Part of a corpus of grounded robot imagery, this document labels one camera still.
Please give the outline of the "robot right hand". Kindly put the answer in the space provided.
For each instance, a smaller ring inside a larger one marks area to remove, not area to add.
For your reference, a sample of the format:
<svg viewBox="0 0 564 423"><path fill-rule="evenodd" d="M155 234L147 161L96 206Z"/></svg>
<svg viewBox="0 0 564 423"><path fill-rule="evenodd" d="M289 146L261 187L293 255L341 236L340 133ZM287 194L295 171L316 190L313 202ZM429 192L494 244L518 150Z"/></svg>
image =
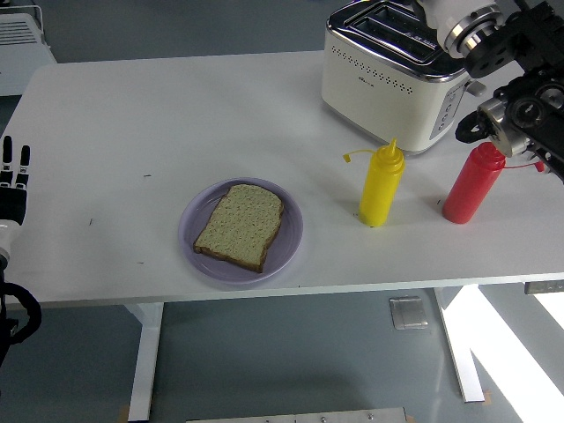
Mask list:
<svg viewBox="0 0 564 423"><path fill-rule="evenodd" d="M427 25L436 31L437 41L445 47L451 32L464 19L476 19L480 14L492 12L497 21L500 9L494 1L473 0L422 0L421 6Z"/></svg>

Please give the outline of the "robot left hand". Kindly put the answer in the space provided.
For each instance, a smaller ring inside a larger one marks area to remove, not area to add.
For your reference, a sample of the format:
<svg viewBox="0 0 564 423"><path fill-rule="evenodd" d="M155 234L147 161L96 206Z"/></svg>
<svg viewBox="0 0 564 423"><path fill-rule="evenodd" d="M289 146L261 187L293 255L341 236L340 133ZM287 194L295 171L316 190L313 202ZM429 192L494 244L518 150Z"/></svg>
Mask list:
<svg viewBox="0 0 564 423"><path fill-rule="evenodd" d="M11 259L11 245L21 232L27 206L28 168L31 159L29 145L23 145L19 163L13 169L13 143L4 136L1 160L1 268Z"/></svg>

